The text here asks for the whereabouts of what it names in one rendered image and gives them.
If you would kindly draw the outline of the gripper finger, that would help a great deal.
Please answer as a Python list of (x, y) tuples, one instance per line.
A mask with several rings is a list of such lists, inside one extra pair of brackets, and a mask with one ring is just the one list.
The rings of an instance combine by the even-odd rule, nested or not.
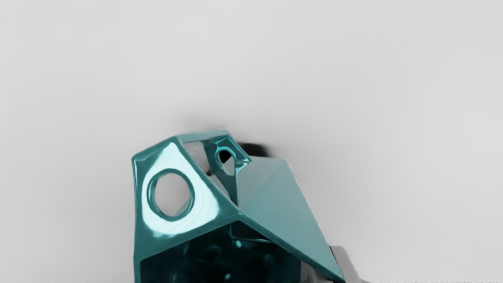
[[(330, 246), (334, 258), (338, 262), (341, 272), (345, 278), (345, 283), (370, 283), (360, 278), (350, 260), (347, 251), (342, 246)], [(305, 262), (301, 262), (301, 283), (336, 283), (328, 277), (318, 272)]]

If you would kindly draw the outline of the teal faceted mug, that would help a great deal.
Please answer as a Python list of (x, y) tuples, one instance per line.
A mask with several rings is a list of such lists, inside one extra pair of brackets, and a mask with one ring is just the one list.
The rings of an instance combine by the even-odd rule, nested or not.
[(287, 162), (226, 130), (132, 158), (135, 283), (346, 283)]

